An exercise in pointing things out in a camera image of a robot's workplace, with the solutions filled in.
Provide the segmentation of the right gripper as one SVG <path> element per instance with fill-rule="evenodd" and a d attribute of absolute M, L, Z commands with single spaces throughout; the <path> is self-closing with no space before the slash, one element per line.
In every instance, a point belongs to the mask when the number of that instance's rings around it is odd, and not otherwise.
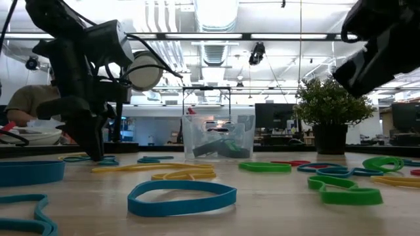
<path fill-rule="evenodd" d="M 401 21 L 407 10 L 420 13 L 420 0 L 357 0 L 347 12 L 341 41 L 368 41 L 364 50 L 358 51 L 333 74 L 353 97 L 366 95 L 397 74 L 420 68 L 420 31 L 385 31 Z"/>

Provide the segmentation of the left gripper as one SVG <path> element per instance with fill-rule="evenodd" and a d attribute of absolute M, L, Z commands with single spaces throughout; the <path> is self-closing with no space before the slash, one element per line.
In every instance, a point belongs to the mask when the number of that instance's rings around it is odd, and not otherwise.
<path fill-rule="evenodd" d="M 102 66 L 96 66 L 85 55 L 84 36 L 40 40 L 34 46 L 34 53 L 49 59 L 63 97 L 41 103 L 37 118 L 47 120 L 59 115 L 63 124 L 57 128 L 68 134 L 92 160 L 101 161 L 104 158 L 102 128 L 115 112 L 104 93 L 108 77 L 99 75 Z"/>

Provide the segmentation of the pile of coloured rubber bands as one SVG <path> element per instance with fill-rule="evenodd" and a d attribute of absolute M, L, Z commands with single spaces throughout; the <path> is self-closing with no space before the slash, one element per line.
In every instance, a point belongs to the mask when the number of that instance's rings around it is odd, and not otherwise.
<path fill-rule="evenodd" d="M 76 153 L 74 155 L 60 156 L 58 157 L 58 160 L 69 162 L 69 163 L 75 163 L 75 162 L 82 162 L 82 161 L 90 161 L 91 158 L 85 153 Z"/>

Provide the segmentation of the yellow rubber band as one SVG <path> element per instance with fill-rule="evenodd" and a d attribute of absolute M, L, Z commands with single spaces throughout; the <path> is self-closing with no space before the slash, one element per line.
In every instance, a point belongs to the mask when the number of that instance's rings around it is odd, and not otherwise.
<path fill-rule="evenodd" d="M 154 174 L 151 180 L 199 180 L 216 178 L 216 172 L 212 168 L 188 169 L 171 173 Z"/>
<path fill-rule="evenodd" d="M 372 176 L 371 180 L 375 183 L 385 184 L 395 187 L 411 187 L 420 189 L 420 178 L 405 178 L 392 176 Z"/>
<path fill-rule="evenodd" d="M 105 172 L 136 172 L 136 171 L 147 171 L 147 170 L 159 170 L 159 169 L 185 169 L 185 168 L 196 168 L 196 169 L 214 169 L 215 166 L 212 164 L 185 164 L 185 163 L 141 163 L 135 165 L 126 165 L 122 167 L 102 167 L 93 168 L 92 173 L 105 173 Z"/>

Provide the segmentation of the gray rubber band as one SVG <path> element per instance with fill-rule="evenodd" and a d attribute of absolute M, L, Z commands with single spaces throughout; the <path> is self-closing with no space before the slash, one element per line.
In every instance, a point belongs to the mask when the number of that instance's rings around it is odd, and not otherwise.
<path fill-rule="evenodd" d="M 40 236 L 58 236 L 58 225 L 43 213 L 49 199 L 45 194 L 7 195 L 0 197 L 1 204 L 36 202 L 32 220 L 0 217 L 0 229 L 38 233 Z"/>

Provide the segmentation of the blue rubber band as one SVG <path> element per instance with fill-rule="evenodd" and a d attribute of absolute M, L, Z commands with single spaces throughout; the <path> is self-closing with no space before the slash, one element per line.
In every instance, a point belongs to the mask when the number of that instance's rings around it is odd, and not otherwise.
<path fill-rule="evenodd" d="M 0 187 L 31 186 L 63 180 L 64 161 L 2 161 Z"/>
<path fill-rule="evenodd" d="M 318 169 L 316 174 L 335 178 L 350 178 L 351 176 L 383 176 L 384 172 L 365 168 L 328 167 Z"/>
<path fill-rule="evenodd" d="M 300 172 L 315 173 L 317 170 L 321 168 L 328 168 L 328 167 L 342 167 L 342 165 L 338 165 L 335 163 L 307 163 L 307 164 L 299 165 L 297 167 L 297 170 Z"/>
<path fill-rule="evenodd" d="M 153 190 L 183 189 L 205 191 L 212 197 L 179 201 L 145 202 L 138 196 Z M 214 182 L 193 180 L 151 180 L 137 185 L 127 196 L 127 210 L 142 217 L 165 217 L 218 210 L 236 203 L 237 189 Z"/>

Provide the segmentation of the green rubber band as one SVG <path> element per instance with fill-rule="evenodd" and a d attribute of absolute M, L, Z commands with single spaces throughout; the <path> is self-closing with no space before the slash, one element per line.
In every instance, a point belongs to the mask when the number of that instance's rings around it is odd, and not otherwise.
<path fill-rule="evenodd" d="M 383 173 L 397 172 L 404 167 L 404 161 L 399 157 L 372 157 L 363 161 L 366 169 L 378 170 Z M 385 165 L 393 165 L 392 168 L 385 168 Z"/>
<path fill-rule="evenodd" d="M 234 139 L 226 139 L 224 144 L 229 152 L 240 152 L 242 147 L 237 145 Z"/>
<path fill-rule="evenodd" d="M 291 172 L 290 164 L 264 163 L 264 162 L 242 162 L 238 167 L 251 172 Z"/>
<path fill-rule="evenodd" d="M 352 180 L 311 176 L 307 179 L 308 188 L 320 194 L 321 202 L 330 205 L 370 206 L 383 204 L 379 189 L 362 188 Z"/>

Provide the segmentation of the clear plastic bin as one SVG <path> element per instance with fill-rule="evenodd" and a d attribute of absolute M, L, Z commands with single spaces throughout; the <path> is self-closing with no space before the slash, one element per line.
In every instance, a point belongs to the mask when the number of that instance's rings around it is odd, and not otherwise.
<path fill-rule="evenodd" d="M 233 159 L 216 152 L 194 157 L 194 148 L 220 139 L 234 139 L 237 145 L 250 151 L 250 158 L 253 155 L 254 115 L 184 115 L 182 125 L 184 154 L 187 159 Z"/>

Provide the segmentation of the black computer monitor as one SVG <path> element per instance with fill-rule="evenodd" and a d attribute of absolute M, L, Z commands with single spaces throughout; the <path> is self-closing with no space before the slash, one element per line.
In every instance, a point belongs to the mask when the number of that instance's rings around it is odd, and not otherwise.
<path fill-rule="evenodd" d="M 401 132 L 420 132 L 420 103 L 394 103 L 391 105 L 394 128 Z"/>
<path fill-rule="evenodd" d="M 286 129 L 293 118 L 294 104 L 255 104 L 255 126 L 257 128 Z"/>

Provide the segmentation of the green plant in black pot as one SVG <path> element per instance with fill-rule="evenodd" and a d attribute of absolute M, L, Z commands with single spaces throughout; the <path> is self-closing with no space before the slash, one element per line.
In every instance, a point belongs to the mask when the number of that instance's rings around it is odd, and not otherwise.
<path fill-rule="evenodd" d="M 349 125 L 373 116 L 367 96 L 355 98 L 334 79 L 304 80 L 298 86 L 293 114 L 312 127 L 316 151 L 324 155 L 345 153 Z"/>

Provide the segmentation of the person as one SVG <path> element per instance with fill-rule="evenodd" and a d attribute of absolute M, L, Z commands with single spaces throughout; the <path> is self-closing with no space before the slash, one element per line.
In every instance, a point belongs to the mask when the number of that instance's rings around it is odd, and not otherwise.
<path fill-rule="evenodd" d="M 26 127 L 28 122 L 37 119 L 40 104 L 57 98 L 60 98 L 59 91 L 52 85 L 26 85 L 11 97 L 5 108 L 7 119 L 18 127 Z"/>

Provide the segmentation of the black desk lamp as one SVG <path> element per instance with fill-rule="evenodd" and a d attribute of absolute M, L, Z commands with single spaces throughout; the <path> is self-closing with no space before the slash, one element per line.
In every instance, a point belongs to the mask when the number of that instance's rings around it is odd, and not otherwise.
<path fill-rule="evenodd" d="M 147 92 L 160 81 L 165 67 L 149 50 L 134 53 L 134 60 L 120 68 L 119 76 L 115 77 L 109 67 L 105 67 L 108 78 L 105 81 L 105 95 L 112 103 L 110 118 L 112 124 L 107 124 L 110 139 L 104 142 L 105 153 L 134 153 L 138 151 L 138 143 L 124 141 L 123 107 L 131 102 L 132 91 Z"/>

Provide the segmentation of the black round ceiling device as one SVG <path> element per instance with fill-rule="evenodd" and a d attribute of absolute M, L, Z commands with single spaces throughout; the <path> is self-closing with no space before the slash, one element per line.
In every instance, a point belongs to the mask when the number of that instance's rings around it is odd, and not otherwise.
<path fill-rule="evenodd" d="M 25 67 L 28 70 L 36 71 L 39 69 L 39 60 L 38 56 L 30 56 L 25 63 Z"/>

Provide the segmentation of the black rectangular stand frame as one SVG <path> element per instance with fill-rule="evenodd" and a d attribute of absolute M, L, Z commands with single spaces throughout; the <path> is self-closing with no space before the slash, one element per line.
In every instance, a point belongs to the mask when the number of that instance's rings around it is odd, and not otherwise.
<path fill-rule="evenodd" d="M 231 95 L 232 95 L 232 87 L 212 87 L 212 86 L 201 86 L 201 87 L 181 87 L 182 89 L 182 115 L 185 115 L 185 99 L 189 96 L 185 96 L 185 91 L 186 90 L 191 90 L 192 92 L 194 92 L 195 90 L 200 90 L 200 91 L 210 91 L 210 90 L 219 90 L 220 93 L 224 96 L 226 96 L 224 93 L 222 93 L 222 91 L 227 90 L 228 91 L 228 114 L 229 116 L 231 116 L 232 112 L 231 112 Z"/>

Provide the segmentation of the silver ventilation duct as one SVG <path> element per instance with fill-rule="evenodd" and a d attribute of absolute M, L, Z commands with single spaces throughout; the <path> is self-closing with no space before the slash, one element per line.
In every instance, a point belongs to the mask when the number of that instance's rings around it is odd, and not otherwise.
<path fill-rule="evenodd" d="M 239 0 L 193 0 L 196 27 L 200 33 L 232 33 L 236 27 Z M 208 66 L 224 64 L 228 41 L 201 44 L 201 57 Z"/>

